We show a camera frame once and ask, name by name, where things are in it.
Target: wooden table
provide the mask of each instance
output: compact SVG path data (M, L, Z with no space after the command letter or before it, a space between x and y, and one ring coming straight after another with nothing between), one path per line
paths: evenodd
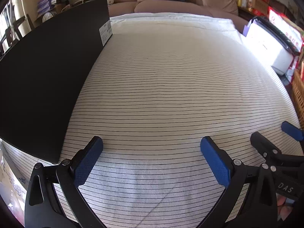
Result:
M248 9L244 7L238 7L239 11L239 17L243 18L246 21L250 21L254 16L256 16L254 13L248 11Z

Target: sofa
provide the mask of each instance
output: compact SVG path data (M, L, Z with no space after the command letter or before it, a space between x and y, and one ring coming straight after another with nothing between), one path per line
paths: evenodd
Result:
M169 0L114 0L114 4L108 7L110 17L127 13L191 13L205 15L214 18L231 19L235 28L242 33L244 25L248 22L234 14L224 12L221 9L211 8L203 5L202 0L188 0L187 2Z

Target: white printer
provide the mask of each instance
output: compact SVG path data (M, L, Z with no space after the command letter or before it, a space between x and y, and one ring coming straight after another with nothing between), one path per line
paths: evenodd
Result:
M288 70L299 50L278 28L265 17L254 17L243 35L250 44L248 47L260 62L270 65L283 75Z

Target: tag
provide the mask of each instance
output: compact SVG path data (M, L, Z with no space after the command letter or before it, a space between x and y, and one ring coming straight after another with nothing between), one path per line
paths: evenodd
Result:
M111 21L108 20L101 28L99 28L99 33L102 41L102 45L108 41L112 33Z
M57 1L59 1L59 0L51 0L51 4L54 5L57 3Z

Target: striped bed sheet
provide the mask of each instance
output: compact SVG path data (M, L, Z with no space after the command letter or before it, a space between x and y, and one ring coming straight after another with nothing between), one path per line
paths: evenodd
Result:
M250 144L255 131L282 153L303 155L280 129L283 121L299 127L288 93L232 21L145 13L113 17L111 24L113 36L79 94L60 156L71 159L93 136L103 139L79 189L107 227L196 227L224 190L200 152L204 136L248 165L264 162ZM3 144L27 179L36 162L48 165Z

